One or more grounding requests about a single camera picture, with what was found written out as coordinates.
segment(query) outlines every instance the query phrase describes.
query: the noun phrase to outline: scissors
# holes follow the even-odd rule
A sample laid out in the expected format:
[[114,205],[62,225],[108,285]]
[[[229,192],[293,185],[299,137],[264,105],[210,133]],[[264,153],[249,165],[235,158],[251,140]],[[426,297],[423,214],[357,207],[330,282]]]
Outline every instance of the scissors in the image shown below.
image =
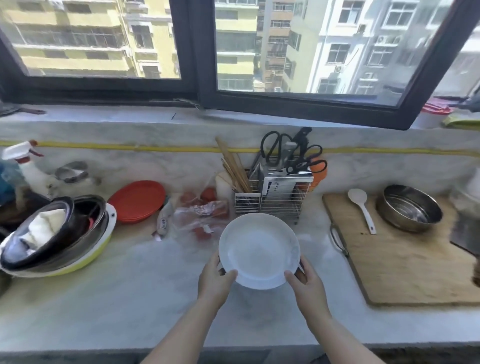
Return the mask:
[[[272,147],[270,148],[270,150],[265,153],[265,148],[264,148],[264,144],[265,144],[265,140],[271,136],[271,135],[276,135],[276,139],[272,145]],[[271,131],[267,134],[264,135],[261,143],[260,143],[260,154],[262,156],[262,158],[265,159],[265,162],[266,162],[266,165],[269,166],[269,167],[278,167],[279,163],[280,163],[280,160],[282,159],[282,146],[283,146],[283,143],[284,143],[284,139],[283,138],[286,138],[288,142],[293,142],[293,138],[288,135],[288,134],[280,134],[279,132],[277,131]],[[275,149],[277,148],[277,156],[275,156],[274,158],[271,158],[273,154],[275,154]]]
[[[321,170],[316,170],[310,172],[312,173],[320,173],[323,172],[327,168],[327,161],[324,159],[318,159],[318,157],[323,153],[324,149],[322,146],[318,144],[312,144],[308,145],[308,139],[306,135],[296,135],[294,137],[295,142],[298,144],[297,149],[300,149],[300,154],[299,156],[293,160],[287,162],[287,173],[288,174],[293,174],[293,173],[298,173],[301,171],[308,171],[309,167],[316,166],[318,164],[323,163],[324,167]],[[305,156],[311,149],[319,149],[318,152],[312,153],[309,156]]]

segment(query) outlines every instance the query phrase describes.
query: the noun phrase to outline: wooden cutting board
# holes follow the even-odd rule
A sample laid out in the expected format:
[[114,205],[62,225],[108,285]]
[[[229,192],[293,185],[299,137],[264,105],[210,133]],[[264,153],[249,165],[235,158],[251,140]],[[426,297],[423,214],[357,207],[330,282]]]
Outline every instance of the wooden cutting board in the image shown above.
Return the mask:
[[368,304],[376,306],[480,305],[480,288],[471,282],[476,259],[449,241],[456,211],[447,197],[438,197],[444,217],[429,231],[409,233],[384,221],[366,207],[377,235],[347,194],[326,194],[325,207],[337,226],[348,260]]

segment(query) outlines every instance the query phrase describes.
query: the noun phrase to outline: dish rack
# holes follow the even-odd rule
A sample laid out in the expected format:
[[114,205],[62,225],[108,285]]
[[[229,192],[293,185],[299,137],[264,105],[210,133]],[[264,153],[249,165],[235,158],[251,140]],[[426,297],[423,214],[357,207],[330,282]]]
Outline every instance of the dish rack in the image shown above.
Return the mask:
[[311,174],[294,179],[291,176],[276,177],[275,181],[282,182],[289,179],[295,185],[287,193],[272,192],[272,184],[275,182],[269,182],[266,179],[264,181],[248,180],[252,193],[235,193],[235,215],[238,217],[252,212],[261,212],[297,223],[296,220],[300,216],[303,200],[313,177]]

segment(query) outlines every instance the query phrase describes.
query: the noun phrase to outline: spray bottle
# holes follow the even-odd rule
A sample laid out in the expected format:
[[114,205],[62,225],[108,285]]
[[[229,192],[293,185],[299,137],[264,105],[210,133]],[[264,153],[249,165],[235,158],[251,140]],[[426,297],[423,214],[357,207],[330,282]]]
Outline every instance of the spray bottle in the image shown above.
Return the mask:
[[33,192],[50,198],[49,190],[53,177],[38,169],[31,160],[31,155],[43,157],[43,154],[34,150],[38,143],[36,140],[30,140],[5,148],[2,153],[3,160],[14,159],[22,172],[25,181],[29,184]]

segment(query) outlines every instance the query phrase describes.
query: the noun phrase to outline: yellow building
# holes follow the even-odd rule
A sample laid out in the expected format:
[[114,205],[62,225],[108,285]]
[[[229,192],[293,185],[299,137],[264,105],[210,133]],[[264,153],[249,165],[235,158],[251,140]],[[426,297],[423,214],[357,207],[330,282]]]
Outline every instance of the yellow building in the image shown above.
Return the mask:
[[257,0],[215,0],[218,88],[253,91]]
[[31,75],[179,78],[168,0],[0,0]]

